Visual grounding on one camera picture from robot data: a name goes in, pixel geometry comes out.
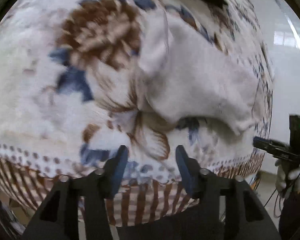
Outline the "white gloved right hand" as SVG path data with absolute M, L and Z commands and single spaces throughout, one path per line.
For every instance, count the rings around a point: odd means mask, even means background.
M 300 193 L 300 166 L 287 173 L 284 171 L 284 166 L 287 164 L 286 161 L 279 159 L 275 163 L 277 167 L 276 190 L 285 199 L 288 199 L 291 193 Z

